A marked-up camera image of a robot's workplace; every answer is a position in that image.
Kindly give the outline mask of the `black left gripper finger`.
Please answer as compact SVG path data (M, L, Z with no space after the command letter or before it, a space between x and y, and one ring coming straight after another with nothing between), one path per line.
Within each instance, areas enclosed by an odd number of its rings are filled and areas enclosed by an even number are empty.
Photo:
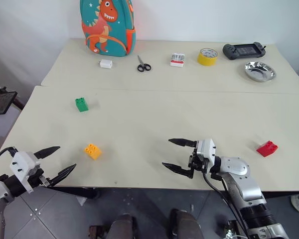
M76 166L77 164L73 164L61 170L56 177L49 180L49 186L53 187L57 185L59 182L61 182L62 180L64 180L74 170Z
M50 156L51 154L53 154L59 148L60 148L60 146L52 146L52 147L49 147L49 148L45 148L45 149L42 149L42 150L34 153L34 156L37 159L44 159L44 158Z

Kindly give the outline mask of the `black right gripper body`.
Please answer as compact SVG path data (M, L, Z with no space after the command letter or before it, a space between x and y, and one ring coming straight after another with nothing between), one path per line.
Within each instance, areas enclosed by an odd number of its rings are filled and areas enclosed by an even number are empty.
M189 157L188 167L190 168L189 171L189 178L193 178L194 171L200 171L202 174L207 173L209 159L205 158L201 154L198 154L197 149L194 149L193 153Z

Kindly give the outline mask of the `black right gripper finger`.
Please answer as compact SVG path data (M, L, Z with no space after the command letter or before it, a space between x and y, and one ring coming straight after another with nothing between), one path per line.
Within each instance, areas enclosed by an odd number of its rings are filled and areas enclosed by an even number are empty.
M188 178L193 178L193 170L191 170L191 169L185 170L178 165L165 163L165 162L163 162L162 165L176 174L180 174L180 175L186 176Z
M196 148L197 145L197 141L184 139L184 138L171 138L168 141L183 147L188 146L188 147Z

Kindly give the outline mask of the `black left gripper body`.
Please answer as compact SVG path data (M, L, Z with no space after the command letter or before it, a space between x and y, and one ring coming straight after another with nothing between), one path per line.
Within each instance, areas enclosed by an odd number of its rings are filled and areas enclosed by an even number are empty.
M44 171L41 168L39 168L33 175L29 176L27 181L32 187L32 189L38 186L44 186L44 187L51 186L50 181L47 178L45 178L43 174Z

